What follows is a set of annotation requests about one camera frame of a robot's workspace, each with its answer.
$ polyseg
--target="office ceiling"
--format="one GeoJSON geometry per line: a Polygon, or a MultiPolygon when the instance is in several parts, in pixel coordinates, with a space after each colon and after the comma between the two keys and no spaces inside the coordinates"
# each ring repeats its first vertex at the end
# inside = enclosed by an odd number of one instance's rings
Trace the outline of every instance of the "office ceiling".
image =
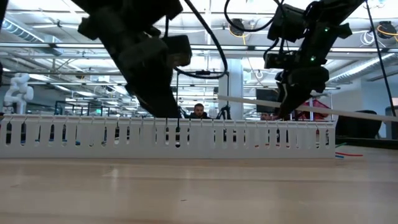
{"type": "MultiPolygon", "coordinates": [[[[310,0],[285,1],[287,4],[291,4],[302,9],[306,8],[310,2],[310,0]]],[[[255,91],[252,86],[260,86],[258,77],[262,77],[260,80],[262,85],[275,85],[274,77],[278,70],[263,69],[263,51],[236,50],[239,47],[244,47],[244,45],[271,45],[272,42],[267,39],[267,29],[252,34],[246,34],[244,39],[235,37],[230,34],[228,24],[223,15],[224,1],[192,0],[192,3],[201,12],[201,15],[210,25],[221,45],[237,46],[230,50],[226,50],[225,54],[227,58],[234,58],[241,60],[242,62],[242,66],[245,71],[245,84],[246,86],[251,86],[244,90],[246,97],[254,96],[255,91]]],[[[369,3],[372,7],[372,14],[375,23],[379,21],[391,21],[395,26],[398,24],[396,12],[393,10],[395,6],[398,6],[398,3],[393,0],[385,1],[384,4],[380,4],[378,0],[369,0],[369,3]]],[[[170,22],[169,30],[170,35],[188,35],[190,43],[197,46],[197,49],[193,51],[194,56],[191,64],[183,69],[191,71],[203,69],[220,71],[222,66],[218,52],[215,50],[206,50],[206,46],[208,45],[213,47],[213,41],[184,2],[183,6],[184,12],[170,22]]],[[[272,18],[276,7],[277,5],[273,0],[232,0],[229,4],[228,11],[231,18],[242,19],[245,26],[260,27],[272,18]]],[[[103,82],[106,84],[125,82],[123,76],[118,74],[118,69],[104,49],[93,49],[90,48],[90,46],[84,47],[84,44],[100,44],[99,41],[93,42],[77,32],[77,27],[81,18],[86,16],[87,13],[82,11],[71,0],[10,0],[6,14],[6,21],[17,25],[27,33],[34,37],[38,37],[38,39],[43,42],[57,40],[59,43],[66,43],[68,45],[67,48],[57,49],[61,51],[61,55],[58,56],[50,54],[50,50],[52,49],[49,48],[47,50],[43,50],[29,46],[0,47],[0,59],[8,70],[30,71],[31,74],[34,74],[34,77],[38,82],[47,82],[50,80],[51,82],[59,83],[59,85],[56,85],[57,88],[70,96],[72,93],[67,90],[73,90],[75,93],[77,92],[78,94],[74,94],[74,96],[80,96],[82,98],[89,96],[104,99],[124,98],[124,102],[119,100],[119,103],[112,103],[112,106],[118,107],[128,105],[134,109],[138,109],[136,101],[130,100],[125,90],[120,86],[116,86],[110,91],[108,89],[107,91],[102,86],[78,86],[65,84],[89,82],[103,82]],[[79,44],[79,48],[74,49],[70,44],[79,44]],[[84,74],[84,77],[76,77],[73,75],[76,72],[84,74]]],[[[334,74],[334,71],[338,71],[356,60],[368,60],[377,56],[375,53],[356,52],[356,49],[358,48],[374,47],[373,44],[363,43],[364,38],[367,38],[367,40],[371,39],[370,37],[364,37],[364,34],[366,34],[366,31],[369,30],[370,26],[368,14],[365,8],[359,7],[351,17],[347,19],[347,22],[349,22],[354,34],[344,40],[338,39],[333,47],[344,47],[351,50],[332,52],[328,56],[329,62],[325,67],[329,69],[332,74],[334,74]]],[[[155,24],[155,26],[160,30],[164,30],[165,20],[161,19],[155,24]]],[[[17,36],[2,30],[0,42],[18,42],[20,44],[28,43],[21,37],[21,35],[17,36]]],[[[396,47],[397,41],[394,38],[381,40],[381,44],[386,47],[396,47]]],[[[289,43],[289,47],[291,48],[298,46],[300,46],[300,41],[289,43]]],[[[176,76],[174,76],[172,82],[176,82],[176,76]]],[[[184,87],[181,89],[179,95],[185,97],[183,98],[184,104],[192,105],[194,103],[202,102],[205,103],[208,108],[218,107],[216,101],[211,101],[213,100],[212,96],[214,94],[214,86],[218,85],[217,80],[199,80],[181,76],[179,82],[181,84],[206,86],[184,87]]],[[[246,111],[250,111],[252,106],[246,105],[245,108],[246,111]]]]}

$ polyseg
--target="desk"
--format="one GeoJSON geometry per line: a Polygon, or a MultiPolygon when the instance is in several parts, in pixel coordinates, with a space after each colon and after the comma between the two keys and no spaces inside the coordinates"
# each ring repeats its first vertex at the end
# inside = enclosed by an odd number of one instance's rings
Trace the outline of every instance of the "desk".
{"type": "Polygon", "coordinates": [[[0,223],[397,223],[398,151],[326,160],[0,160],[0,223]]]}

